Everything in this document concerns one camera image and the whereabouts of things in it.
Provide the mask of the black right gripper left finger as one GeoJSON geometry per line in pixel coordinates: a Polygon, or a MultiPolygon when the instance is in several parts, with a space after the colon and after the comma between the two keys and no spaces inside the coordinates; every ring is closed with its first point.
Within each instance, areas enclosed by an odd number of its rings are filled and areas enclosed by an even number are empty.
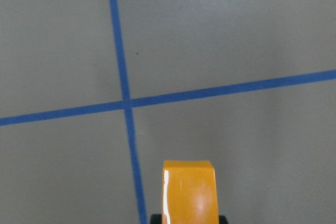
{"type": "Polygon", "coordinates": [[[150,224],[162,224],[162,215],[152,214],[150,217],[150,224]]]}

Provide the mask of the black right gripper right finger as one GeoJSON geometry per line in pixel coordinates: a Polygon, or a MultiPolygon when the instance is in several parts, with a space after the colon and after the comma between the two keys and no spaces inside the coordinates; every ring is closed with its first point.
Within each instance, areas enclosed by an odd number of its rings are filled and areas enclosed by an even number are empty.
{"type": "Polygon", "coordinates": [[[223,215],[219,215],[219,224],[228,224],[227,218],[223,215]]]}

